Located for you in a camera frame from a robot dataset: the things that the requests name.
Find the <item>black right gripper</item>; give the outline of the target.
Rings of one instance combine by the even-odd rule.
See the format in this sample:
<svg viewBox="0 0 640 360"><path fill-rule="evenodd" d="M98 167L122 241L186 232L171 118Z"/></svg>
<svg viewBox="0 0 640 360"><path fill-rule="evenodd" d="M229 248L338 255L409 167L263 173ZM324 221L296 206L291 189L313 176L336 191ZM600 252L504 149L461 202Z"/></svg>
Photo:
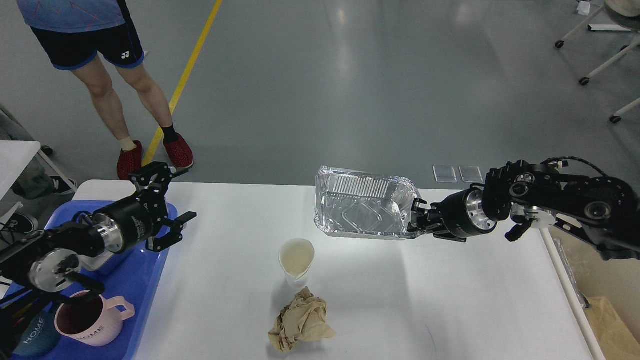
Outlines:
<svg viewBox="0 0 640 360"><path fill-rule="evenodd" d="M482 189L470 188L451 194L439 202L415 198L407 225L407 236L439 235L441 239L466 242L469 237L493 232L497 222L485 214Z"/></svg>

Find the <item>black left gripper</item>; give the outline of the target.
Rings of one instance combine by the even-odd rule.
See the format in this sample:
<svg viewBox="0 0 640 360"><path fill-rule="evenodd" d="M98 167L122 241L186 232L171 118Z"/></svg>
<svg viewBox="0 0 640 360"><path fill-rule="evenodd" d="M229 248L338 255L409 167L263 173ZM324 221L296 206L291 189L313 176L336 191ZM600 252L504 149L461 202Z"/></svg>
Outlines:
<svg viewBox="0 0 640 360"><path fill-rule="evenodd" d="M160 253L181 242L186 223L197 213L187 211L168 219L164 200L169 184L189 170L153 161L128 174L135 192L93 213L93 227L102 237L105 250L120 255L146 241L146 250Z"/></svg>

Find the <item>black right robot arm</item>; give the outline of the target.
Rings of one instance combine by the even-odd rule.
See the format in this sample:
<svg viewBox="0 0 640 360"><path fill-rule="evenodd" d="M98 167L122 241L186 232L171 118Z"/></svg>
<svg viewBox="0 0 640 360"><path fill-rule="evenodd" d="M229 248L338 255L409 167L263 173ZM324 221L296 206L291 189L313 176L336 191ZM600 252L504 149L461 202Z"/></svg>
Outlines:
<svg viewBox="0 0 640 360"><path fill-rule="evenodd" d="M496 223L510 218L514 227L505 239L515 242L535 224L563 228L567 221L557 216L564 215L580 224L567 232L590 245L602 260L637 260L638 194L599 167L598 177L560 173L569 161L576 157L551 157L539 164L508 162L491 168L483 183L473 183L441 202L416 198L406 230L465 242L491 233Z"/></svg>

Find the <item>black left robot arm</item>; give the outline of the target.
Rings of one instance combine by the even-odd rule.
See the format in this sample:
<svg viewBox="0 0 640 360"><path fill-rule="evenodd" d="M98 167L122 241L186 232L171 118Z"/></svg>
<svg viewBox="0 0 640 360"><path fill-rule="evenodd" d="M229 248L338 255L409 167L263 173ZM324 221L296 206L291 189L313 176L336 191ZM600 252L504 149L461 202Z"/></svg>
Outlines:
<svg viewBox="0 0 640 360"><path fill-rule="evenodd" d="M166 203L169 185L189 168L171 170L154 161L132 172L130 196L110 203L82 221L37 230L1 251L1 275L22 287L1 300L1 355L9 358L30 322L50 303L80 305L106 289L82 274L80 256L95 258L108 252L123 255L137 244L160 253L183 239L188 211L170 219Z"/></svg>

